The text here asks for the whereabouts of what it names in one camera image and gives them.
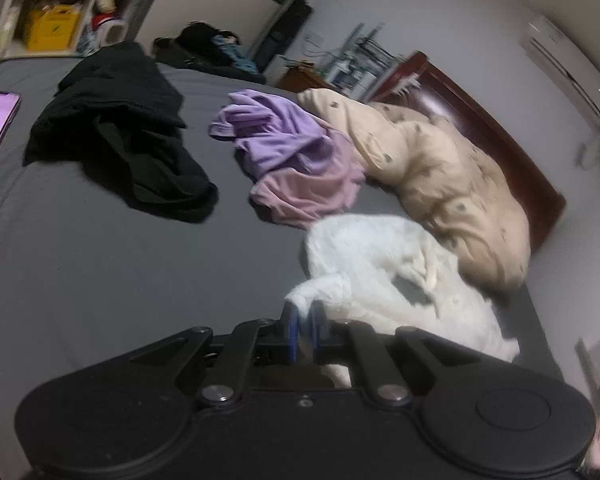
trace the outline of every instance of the white fluffy fabric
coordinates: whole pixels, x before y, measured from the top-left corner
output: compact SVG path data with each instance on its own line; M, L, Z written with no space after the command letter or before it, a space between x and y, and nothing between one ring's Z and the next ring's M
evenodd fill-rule
M330 319L357 319L379 333L415 326L509 362L520 350L502 337L491 301L462 280L456 256L416 222L331 216L312 225L306 253L311 279L286 297L302 318L322 300ZM422 288L429 303L411 304L393 285L396 275Z

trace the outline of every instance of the gray bed sheet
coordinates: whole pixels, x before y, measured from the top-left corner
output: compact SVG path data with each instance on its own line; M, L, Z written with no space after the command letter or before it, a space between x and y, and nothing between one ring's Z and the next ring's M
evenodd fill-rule
M223 333L242 320L276 318L285 294L306 278L300 258L304 231L258 218L248 203L251 181L234 160L232 144L206 132L228 92L290 94L161 67L185 96L185 146L220 193L204 223L187 224L128 208L85 177L79 162L22 167L31 125L76 63L0 64L0 90L22 95L0 146L3 480L28 468L13 415L31 389L193 325ZM368 185L353 211L404 215L393 195ZM504 332L520 340L518 363L559 376L526 288L496 303Z

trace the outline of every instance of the dark red headboard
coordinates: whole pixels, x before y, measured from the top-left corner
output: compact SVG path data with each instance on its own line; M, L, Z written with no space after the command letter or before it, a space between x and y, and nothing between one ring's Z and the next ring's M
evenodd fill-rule
M404 76L418 74L420 88L407 96L389 92ZM537 250L557 223L566 205L518 143L469 94L416 51L376 91L371 101L406 106L426 116L448 117L472 143L492 156L507 177L513 196L529 219L531 250Z

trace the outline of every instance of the air conditioner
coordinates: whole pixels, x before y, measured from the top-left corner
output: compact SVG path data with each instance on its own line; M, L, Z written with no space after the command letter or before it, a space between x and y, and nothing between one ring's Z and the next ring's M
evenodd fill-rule
M529 23L522 45L576 107L600 126L600 72L580 49L544 16Z

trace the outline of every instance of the yellow box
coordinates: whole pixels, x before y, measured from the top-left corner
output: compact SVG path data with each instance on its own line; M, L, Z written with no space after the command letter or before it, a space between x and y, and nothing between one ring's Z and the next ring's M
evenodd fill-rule
M24 27L25 46L28 50L68 49L80 15L71 5L30 10Z

